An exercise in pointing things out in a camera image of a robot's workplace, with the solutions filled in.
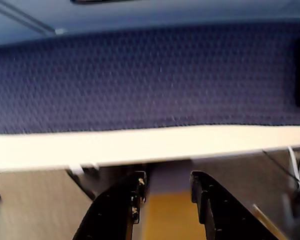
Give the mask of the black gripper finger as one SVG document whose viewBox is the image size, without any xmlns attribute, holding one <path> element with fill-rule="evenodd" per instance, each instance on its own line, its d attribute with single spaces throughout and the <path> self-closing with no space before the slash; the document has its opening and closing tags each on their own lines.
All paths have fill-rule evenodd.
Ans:
<svg viewBox="0 0 300 240">
<path fill-rule="evenodd" d="M 208 240 L 276 240 L 223 185 L 203 171 L 190 174 L 191 201 Z"/>
<path fill-rule="evenodd" d="M 92 201 L 73 239 L 131 240 L 146 195 L 145 171 L 125 176 Z"/>
</svg>

